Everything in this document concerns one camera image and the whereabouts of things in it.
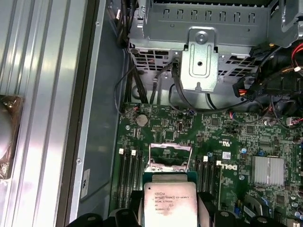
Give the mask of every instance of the metal side panel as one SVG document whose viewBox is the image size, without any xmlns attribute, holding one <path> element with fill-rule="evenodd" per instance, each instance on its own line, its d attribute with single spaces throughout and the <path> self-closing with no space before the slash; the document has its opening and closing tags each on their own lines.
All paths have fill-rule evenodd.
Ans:
<svg viewBox="0 0 303 227">
<path fill-rule="evenodd" d="M 1 227 L 54 226 L 87 2 L 0 1 L 0 94 L 25 98 Z"/>
</svg>

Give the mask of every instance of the label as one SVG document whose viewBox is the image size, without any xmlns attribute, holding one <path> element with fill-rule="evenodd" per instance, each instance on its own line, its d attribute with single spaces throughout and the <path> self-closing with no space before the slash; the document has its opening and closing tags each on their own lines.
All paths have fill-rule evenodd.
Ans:
<svg viewBox="0 0 303 227">
<path fill-rule="evenodd" d="M 230 160 L 231 159 L 231 153 L 223 151 L 222 152 L 222 159 L 228 159 L 228 160 Z"/>
<path fill-rule="evenodd" d="M 248 209 L 246 206 L 244 206 L 244 212 L 247 213 L 251 218 L 255 216 L 255 213 Z"/>
<path fill-rule="evenodd" d="M 87 195 L 89 190 L 89 173 L 90 169 L 84 171 L 83 181 L 82 181 L 82 190 L 81 190 L 81 199 Z"/>
<path fill-rule="evenodd" d="M 222 166 L 222 169 L 238 170 L 237 165 L 221 164 L 221 166 Z"/>
</svg>

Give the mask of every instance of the chipset heatsink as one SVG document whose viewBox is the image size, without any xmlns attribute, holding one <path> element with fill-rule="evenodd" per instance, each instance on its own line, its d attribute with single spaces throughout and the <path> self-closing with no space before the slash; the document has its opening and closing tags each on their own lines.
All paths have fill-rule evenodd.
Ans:
<svg viewBox="0 0 303 227">
<path fill-rule="evenodd" d="M 254 156 L 251 173 L 252 183 L 283 186 L 284 159 Z"/>
</svg>

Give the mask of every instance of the capacitor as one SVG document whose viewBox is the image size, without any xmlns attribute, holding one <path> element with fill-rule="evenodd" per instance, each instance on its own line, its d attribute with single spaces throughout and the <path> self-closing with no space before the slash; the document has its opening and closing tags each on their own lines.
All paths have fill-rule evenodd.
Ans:
<svg viewBox="0 0 303 227">
<path fill-rule="evenodd" d="M 294 213 L 294 215 L 295 215 L 297 218 L 299 218 L 299 217 L 301 216 L 300 212 L 298 212 L 298 211 L 296 211 L 296 212 Z"/>
<path fill-rule="evenodd" d="M 300 212 L 300 214 L 303 214 L 303 208 L 302 207 L 298 207 L 297 211 Z"/>
<path fill-rule="evenodd" d="M 292 207 L 297 208 L 298 206 L 299 206 L 298 203 L 296 203 L 296 202 L 293 202 L 293 203 L 292 203 Z"/>
<path fill-rule="evenodd" d="M 241 153 L 242 153 L 242 154 L 246 154 L 246 153 L 247 153 L 247 149 L 246 149 L 246 148 L 242 148 L 242 149 L 241 149 Z"/>
<path fill-rule="evenodd" d="M 139 125 L 140 127 L 144 127 L 145 125 L 147 125 L 148 123 L 148 118 L 146 115 L 141 114 L 139 116 L 137 116 L 136 118 L 136 123 L 137 125 Z"/>
</svg>

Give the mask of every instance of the black ram slot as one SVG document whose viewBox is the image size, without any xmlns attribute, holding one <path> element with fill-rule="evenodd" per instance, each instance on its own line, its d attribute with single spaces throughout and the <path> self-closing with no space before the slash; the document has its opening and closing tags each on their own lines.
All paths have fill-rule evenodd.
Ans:
<svg viewBox="0 0 303 227">
<path fill-rule="evenodd" d="M 196 157 L 195 162 L 196 162 L 195 170 L 198 174 L 197 189 L 198 189 L 198 192 L 200 192 L 202 190 L 203 167 L 201 165 L 201 159 Z"/>
<path fill-rule="evenodd" d="M 125 165 L 123 168 L 123 178 L 122 178 L 122 188 L 121 188 L 121 206 L 119 208 L 125 208 L 125 197 L 127 193 L 127 181 L 129 176 L 129 164 L 130 164 L 130 154 L 125 153 Z"/>
<path fill-rule="evenodd" d="M 203 163 L 203 178 L 202 178 L 202 191 L 208 191 L 208 175 L 209 175 L 209 166 L 207 162 Z"/>
<path fill-rule="evenodd" d="M 143 158 L 142 158 L 142 154 L 138 154 L 138 160 L 137 160 L 137 166 L 136 167 L 136 183 L 134 185 L 134 190 L 139 191 L 140 188 L 140 183 L 141 183 L 141 179 L 142 179 L 142 175 L 143 175 Z"/>
<path fill-rule="evenodd" d="M 208 182 L 209 182 L 209 185 L 208 185 L 208 192 L 212 195 L 214 195 L 214 181 L 215 181 L 215 162 L 211 162 L 209 163 L 209 168 L 210 168 L 210 171 L 209 171 L 209 177 L 208 177 Z"/>
<path fill-rule="evenodd" d="M 121 185 L 123 179 L 123 169 L 125 165 L 125 154 L 120 155 L 120 167 L 119 167 L 119 177 L 118 177 L 118 184 L 117 184 L 117 200 L 116 200 L 116 208 L 121 206 L 120 198 L 121 198 Z"/>
<path fill-rule="evenodd" d="M 137 157 L 132 156 L 129 165 L 129 177 L 127 181 L 127 192 L 125 197 L 125 208 L 128 208 L 129 198 L 133 191 L 134 178 L 135 178 L 135 168 L 136 168 Z"/>
</svg>

